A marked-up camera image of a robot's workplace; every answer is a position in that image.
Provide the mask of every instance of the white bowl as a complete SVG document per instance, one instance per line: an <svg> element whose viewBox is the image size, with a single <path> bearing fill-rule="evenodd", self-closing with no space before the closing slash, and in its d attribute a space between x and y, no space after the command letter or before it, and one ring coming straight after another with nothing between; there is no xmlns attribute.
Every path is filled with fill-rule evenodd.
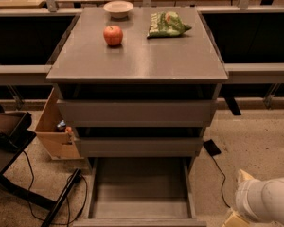
<svg viewBox="0 0 284 227"><path fill-rule="evenodd" d="M104 10L111 13L115 19L127 17L128 12L133 9L133 4L126 1L113 1L104 5Z"/></svg>

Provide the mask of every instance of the cabinet top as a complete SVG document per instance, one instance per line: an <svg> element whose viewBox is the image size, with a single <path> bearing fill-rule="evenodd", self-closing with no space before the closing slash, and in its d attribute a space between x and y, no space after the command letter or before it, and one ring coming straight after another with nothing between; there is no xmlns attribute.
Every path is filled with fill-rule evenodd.
<svg viewBox="0 0 284 227"><path fill-rule="evenodd" d="M151 14L175 11L192 26L177 38L147 39ZM106 26L123 30L121 46L103 38ZM111 19L103 8L85 8L47 79L54 83L216 83L227 80L222 62L195 8L133 8Z"/></svg>

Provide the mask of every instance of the concrete floor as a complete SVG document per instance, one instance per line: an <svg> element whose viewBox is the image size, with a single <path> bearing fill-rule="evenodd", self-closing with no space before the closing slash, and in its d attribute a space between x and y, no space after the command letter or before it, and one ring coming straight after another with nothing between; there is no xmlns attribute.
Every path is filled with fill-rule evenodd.
<svg viewBox="0 0 284 227"><path fill-rule="evenodd" d="M234 116L220 100L219 109L210 128L207 128L204 140L213 139L222 151L215 156L217 163L226 175L223 189L227 203L235 208L234 196L237 189L237 172L243 169L260 180L284 177L284 99L275 100L273 108L264 108L260 99L239 99L241 116ZM30 110L34 130L41 116L41 110ZM32 191L52 200L58 198L68 176L75 168L82 169L87 181L90 172L84 160L51 160L44 146L37 138L27 148L35 182ZM22 154L6 172L6 177L14 183L28 188L31 181L27 159ZM208 227L222 226L228 208L222 201L222 175L213 160L203 149L189 175L194 194L197 218L207 222ZM85 196L84 181L81 181L71 192L69 202L71 219L81 208ZM32 205L33 213L45 218L47 211ZM88 207L85 207L80 218L86 218ZM67 205L54 222L67 221ZM19 200L0 190L0 227L41 226L34 218L26 201ZM252 224L258 227L282 226L278 223Z"/></svg>

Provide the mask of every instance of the box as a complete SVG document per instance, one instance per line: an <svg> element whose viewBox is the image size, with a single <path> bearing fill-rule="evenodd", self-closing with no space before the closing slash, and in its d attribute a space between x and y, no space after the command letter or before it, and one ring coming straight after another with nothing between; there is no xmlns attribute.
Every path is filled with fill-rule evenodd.
<svg viewBox="0 0 284 227"><path fill-rule="evenodd" d="M53 90L36 126L37 138L53 160L81 159L74 143L74 134L57 130L57 124L62 121L57 100Z"/></svg>

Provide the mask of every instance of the snack bag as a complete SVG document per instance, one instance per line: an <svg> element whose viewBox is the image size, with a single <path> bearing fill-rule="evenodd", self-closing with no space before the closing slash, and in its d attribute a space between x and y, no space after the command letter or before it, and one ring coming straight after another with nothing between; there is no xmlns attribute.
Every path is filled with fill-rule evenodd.
<svg viewBox="0 0 284 227"><path fill-rule="evenodd" d="M147 38L177 37L190 30L190 25L182 23L174 11L157 12L151 15L151 27Z"/></svg>

